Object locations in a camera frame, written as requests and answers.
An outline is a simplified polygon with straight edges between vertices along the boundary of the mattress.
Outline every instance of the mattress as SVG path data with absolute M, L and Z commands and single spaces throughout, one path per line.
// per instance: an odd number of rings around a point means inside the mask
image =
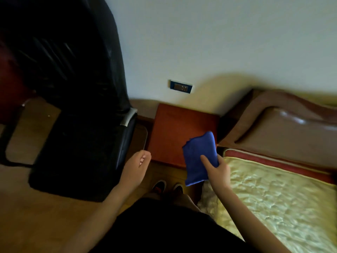
M 313 176 L 237 157 L 225 157 L 241 201 L 293 253 L 337 252 L 336 186 Z M 198 207 L 242 238 L 206 181 Z

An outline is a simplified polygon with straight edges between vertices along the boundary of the red bedsheet trim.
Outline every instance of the red bedsheet trim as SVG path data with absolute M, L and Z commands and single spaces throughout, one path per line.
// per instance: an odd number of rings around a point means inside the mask
M 307 177 L 318 179 L 320 181 L 323 181 L 329 184 L 336 184 L 331 175 L 322 174 L 322 173 L 315 172 L 312 170 L 295 167 L 295 166 L 292 166 L 291 164 L 281 163 L 277 160 L 272 161 L 272 160 L 265 159 L 263 157 L 257 157 L 249 153 L 242 153 L 242 152 L 238 152 L 235 150 L 227 150 L 225 152 L 225 156 L 226 157 L 237 157 L 237 158 L 244 159 L 244 160 L 255 161 L 255 162 L 258 162 L 264 165 L 273 166 L 273 167 L 276 167 L 282 170 L 287 170 L 293 173 L 297 173 L 297 174 L 301 174 Z

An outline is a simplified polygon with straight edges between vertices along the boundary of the white wall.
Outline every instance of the white wall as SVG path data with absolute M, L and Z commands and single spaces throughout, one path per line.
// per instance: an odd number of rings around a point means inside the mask
M 223 114 L 250 86 L 337 94 L 337 0 L 106 1 L 141 115 L 158 101 Z

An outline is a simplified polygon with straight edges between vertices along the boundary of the wooden floor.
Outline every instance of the wooden floor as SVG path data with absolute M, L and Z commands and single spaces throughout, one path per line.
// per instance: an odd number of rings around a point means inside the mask
M 8 146 L 8 159 L 32 164 L 58 114 L 59 110 L 42 99 L 29 102 Z M 144 135 L 144 127 L 137 125 L 128 156 L 144 147 Z M 36 191 L 27 183 L 29 172 L 27 168 L 0 165 L 0 252 L 57 252 L 99 206 L 99 203 Z M 159 179 L 165 179 L 167 189 L 171 189 L 177 182 L 184 185 L 186 175 L 185 170 L 151 162 L 143 182 L 120 212 Z M 194 202 L 198 201 L 200 186 L 184 187 L 184 190 Z

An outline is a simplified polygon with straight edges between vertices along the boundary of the black office chair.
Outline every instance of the black office chair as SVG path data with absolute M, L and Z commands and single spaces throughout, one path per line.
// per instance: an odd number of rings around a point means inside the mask
M 119 182 L 137 118 L 110 9 L 104 0 L 0 0 L 0 20 L 24 83 L 62 110 L 31 167 L 30 186 L 103 201 Z

